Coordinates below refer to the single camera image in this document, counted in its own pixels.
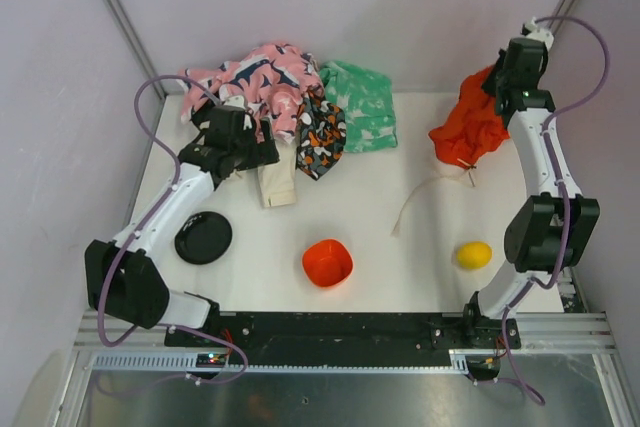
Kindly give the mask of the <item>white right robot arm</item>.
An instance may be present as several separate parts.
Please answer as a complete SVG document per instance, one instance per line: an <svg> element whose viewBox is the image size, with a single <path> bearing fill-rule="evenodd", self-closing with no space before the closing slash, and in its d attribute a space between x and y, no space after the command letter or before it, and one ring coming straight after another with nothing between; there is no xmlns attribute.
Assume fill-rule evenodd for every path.
<svg viewBox="0 0 640 427"><path fill-rule="evenodd" d="M539 87L547 63L544 41L513 38L483 85L515 144L527 199L506 228L504 264L464 307L463 343L472 348L508 339L509 316L532 288L551 289L564 268L578 263L600 215L564 159L552 95Z"/></svg>

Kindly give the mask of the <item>orange red cloth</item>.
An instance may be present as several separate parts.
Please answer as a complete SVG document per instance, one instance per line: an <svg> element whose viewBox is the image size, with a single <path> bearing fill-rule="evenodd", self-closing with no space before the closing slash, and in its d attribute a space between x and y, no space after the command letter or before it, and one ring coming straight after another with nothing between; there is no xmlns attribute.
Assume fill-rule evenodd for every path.
<svg viewBox="0 0 640 427"><path fill-rule="evenodd" d="M482 89L492 70L490 65L468 76L444 124L428 133L440 162L468 169L510 139L495 114L495 98Z"/></svg>

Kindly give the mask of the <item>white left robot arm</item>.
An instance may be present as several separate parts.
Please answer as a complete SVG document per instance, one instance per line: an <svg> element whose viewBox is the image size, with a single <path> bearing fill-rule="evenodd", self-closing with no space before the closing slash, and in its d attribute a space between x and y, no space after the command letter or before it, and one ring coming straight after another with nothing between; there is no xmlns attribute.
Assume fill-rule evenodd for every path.
<svg viewBox="0 0 640 427"><path fill-rule="evenodd" d="M202 327L212 303L171 289L160 258L195 209L236 171L273 164L279 155L268 118L230 104L205 110L206 128L170 155L174 172L142 213L108 242L84 254L88 300L100 318L135 327Z"/></svg>

